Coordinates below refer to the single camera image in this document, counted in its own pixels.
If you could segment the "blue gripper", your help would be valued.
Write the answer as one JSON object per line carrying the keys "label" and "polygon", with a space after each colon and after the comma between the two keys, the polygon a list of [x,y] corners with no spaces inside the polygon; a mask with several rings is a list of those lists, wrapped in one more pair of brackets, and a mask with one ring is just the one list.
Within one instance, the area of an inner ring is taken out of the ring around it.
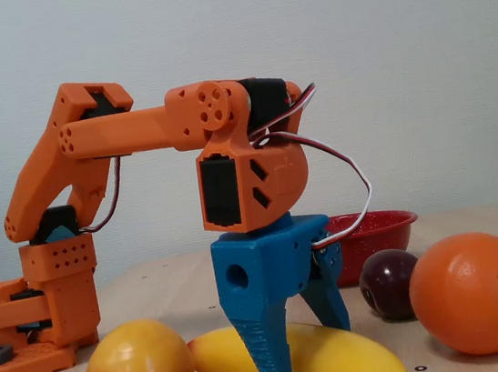
{"label": "blue gripper", "polygon": [[[293,372],[286,299],[300,294],[324,327],[350,331],[336,280],[310,275],[312,244],[325,215],[285,216],[250,234],[225,233],[211,245],[219,303],[259,372]],[[244,318],[260,317],[258,320]]]}

